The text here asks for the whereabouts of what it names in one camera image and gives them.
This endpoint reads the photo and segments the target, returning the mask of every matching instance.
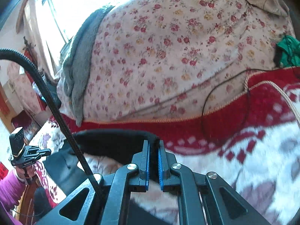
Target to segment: gray towel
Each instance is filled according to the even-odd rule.
[[[103,6],[85,20],[73,37],[69,52],[62,64],[64,93],[69,98],[69,106],[79,127],[83,120],[83,98],[89,80],[96,34],[103,18],[113,7]]]

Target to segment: red and white blanket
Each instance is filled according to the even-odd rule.
[[[297,69],[255,73],[245,91],[230,103],[189,119],[156,119],[112,123],[84,122],[80,128],[65,116],[72,132],[93,128],[139,129],[164,140],[177,161],[194,172],[217,172],[271,224],[286,225],[300,207],[300,83]],[[32,145],[57,152],[64,136],[50,119]],[[86,156],[95,173],[113,173],[117,163],[106,157]],[[38,174],[52,206],[65,195],[47,175]],[[177,198],[150,183],[146,193],[131,196],[141,207],[172,224],[179,224]]]

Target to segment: purple sleeve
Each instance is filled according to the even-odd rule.
[[[25,190],[25,184],[20,182],[13,171],[0,180],[0,201],[5,210],[9,211],[19,205],[19,200]]]

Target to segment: black braided cable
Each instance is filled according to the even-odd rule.
[[[43,97],[45,98],[51,112],[53,113],[53,116],[57,120],[57,123],[62,131],[62,133],[65,135],[67,141],[70,143],[70,146],[72,147],[74,153],[76,154],[79,162],[81,163],[84,172],[86,173],[89,181],[91,182],[91,185],[93,186],[95,193],[99,197],[102,204],[104,204],[104,193],[101,190],[100,186],[98,185],[93,172],[91,171],[91,168],[89,167],[84,155],[80,151],[76,140],[71,134],[71,131],[69,130],[67,124],[65,123],[64,119],[62,118],[59,109],[55,105],[53,98],[44,83],[41,75],[38,72],[38,69],[36,66],[23,54],[21,54],[18,51],[12,50],[12,49],[0,49],[0,60],[9,60],[16,62],[20,66],[22,66],[33,78],[35,81],[37,87],[39,88],[40,92],[42,93]]]

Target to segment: triangular cutout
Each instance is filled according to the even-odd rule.
[[[233,197],[226,188],[221,187],[219,191],[230,219],[237,219],[238,217],[247,213],[247,210],[242,206],[242,204],[235,197]]]
[[[72,221],[78,219],[79,213],[89,194],[89,188],[82,189],[72,200],[70,200],[60,211],[59,214]]]

